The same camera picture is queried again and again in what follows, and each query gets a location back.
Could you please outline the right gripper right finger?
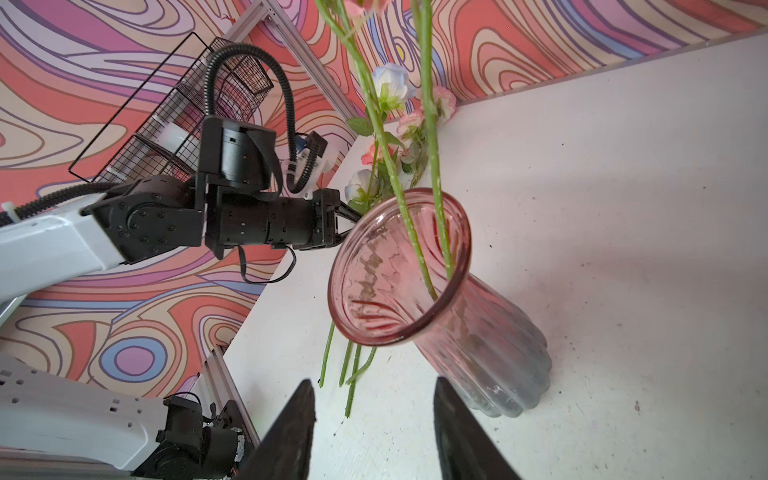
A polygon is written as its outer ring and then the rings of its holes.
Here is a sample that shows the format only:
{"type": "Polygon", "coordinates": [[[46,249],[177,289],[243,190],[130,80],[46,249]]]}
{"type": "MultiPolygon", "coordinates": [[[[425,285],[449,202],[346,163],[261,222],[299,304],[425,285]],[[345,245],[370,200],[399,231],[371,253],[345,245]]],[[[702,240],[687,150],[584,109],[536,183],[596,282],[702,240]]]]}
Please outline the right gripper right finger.
{"type": "Polygon", "coordinates": [[[521,479],[445,377],[437,378],[433,413],[443,479],[521,479]]]}

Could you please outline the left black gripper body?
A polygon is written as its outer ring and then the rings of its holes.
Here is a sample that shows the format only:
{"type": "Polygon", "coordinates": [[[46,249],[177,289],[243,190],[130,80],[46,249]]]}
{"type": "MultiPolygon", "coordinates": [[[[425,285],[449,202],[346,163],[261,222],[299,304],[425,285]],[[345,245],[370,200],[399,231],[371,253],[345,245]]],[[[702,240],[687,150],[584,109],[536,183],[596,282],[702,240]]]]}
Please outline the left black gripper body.
{"type": "Polygon", "coordinates": [[[296,250],[333,248],[342,243],[337,214],[340,192],[316,190],[312,198],[279,198],[267,206],[265,244],[296,250]]]}

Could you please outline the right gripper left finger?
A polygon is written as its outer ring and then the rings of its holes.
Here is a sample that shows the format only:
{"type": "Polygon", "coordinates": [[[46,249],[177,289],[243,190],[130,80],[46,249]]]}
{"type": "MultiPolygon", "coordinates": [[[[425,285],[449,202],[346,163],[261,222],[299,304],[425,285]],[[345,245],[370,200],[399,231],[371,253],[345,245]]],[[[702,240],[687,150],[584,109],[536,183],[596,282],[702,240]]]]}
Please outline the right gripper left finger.
{"type": "Polygon", "coordinates": [[[316,422],[312,382],[302,380],[237,479],[307,479],[316,422]]]}

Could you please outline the red glass vase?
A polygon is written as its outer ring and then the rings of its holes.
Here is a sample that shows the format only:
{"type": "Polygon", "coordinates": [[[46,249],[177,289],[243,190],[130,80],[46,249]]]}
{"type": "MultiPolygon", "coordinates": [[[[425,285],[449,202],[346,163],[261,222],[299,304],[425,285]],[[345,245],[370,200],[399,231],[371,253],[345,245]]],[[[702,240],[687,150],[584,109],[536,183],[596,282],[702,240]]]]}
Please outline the red glass vase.
{"type": "Polygon", "coordinates": [[[433,194],[406,192],[422,248],[418,260],[398,203],[374,207],[334,259],[328,305],[354,343],[413,343],[469,405],[489,417],[518,417],[549,389],[547,340],[530,317],[470,272],[472,236],[462,205],[443,196],[455,271],[447,274],[433,194]]]}

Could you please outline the pale blue rose stem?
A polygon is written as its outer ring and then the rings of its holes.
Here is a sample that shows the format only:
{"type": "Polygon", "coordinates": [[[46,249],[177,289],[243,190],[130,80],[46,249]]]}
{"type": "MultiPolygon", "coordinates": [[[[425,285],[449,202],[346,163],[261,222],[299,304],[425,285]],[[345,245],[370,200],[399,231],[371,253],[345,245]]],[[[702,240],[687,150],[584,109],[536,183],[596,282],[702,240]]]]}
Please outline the pale blue rose stem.
{"type": "Polygon", "coordinates": [[[397,178],[396,165],[392,155],[389,152],[389,142],[384,130],[384,117],[380,110],[378,95],[374,86],[371,71],[363,59],[355,40],[354,29],[351,20],[347,14],[343,1],[316,1],[319,14],[331,32],[337,37],[341,45],[345,48],[352,58],[360,89],[363,93],[367,118],[371,122],[374,139],[383,155],[383,164],[386,166],[387,174],[394,197],[397,201],[399,211],[405,226],[408,239],[416,254],[420,273],[423,277],[427,292],[432,300],[437,299],[437,293],[434,289],[430,277],[426,260],[420,245],[418,234],[415,229],[413,219],[409,213],[406,204],[405,193],[400,181],[397,178]]]}

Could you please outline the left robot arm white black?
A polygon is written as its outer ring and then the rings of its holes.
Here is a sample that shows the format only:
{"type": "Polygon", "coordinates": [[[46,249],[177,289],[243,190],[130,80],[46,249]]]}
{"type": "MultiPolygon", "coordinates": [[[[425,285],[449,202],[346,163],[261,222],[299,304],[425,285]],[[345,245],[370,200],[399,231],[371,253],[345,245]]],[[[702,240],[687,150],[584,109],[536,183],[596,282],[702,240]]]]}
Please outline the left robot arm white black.
{"type": "MultiPolygon", "coordinates": [[[[217,114],[218,72],[235,57],[272,70],[285,100],[287,136],[295,138],[293,94],[279,62],[248,44],[213,51],[195,174],[86,183],[4,207],[3,300],[180,247],[202,245],[217,257],[248,245],[296,254],[345,240],[339,220],[360,216],[338,191],[302,198],[310,175],[281,165],[272,130],[217,114]]],[[[236,479],[259,449],[250,421],[205,415],[193,393],[132,397],[41,372],[10,355],[1,358],[1,444],[91,459],[144,479],[236,479]]]]}

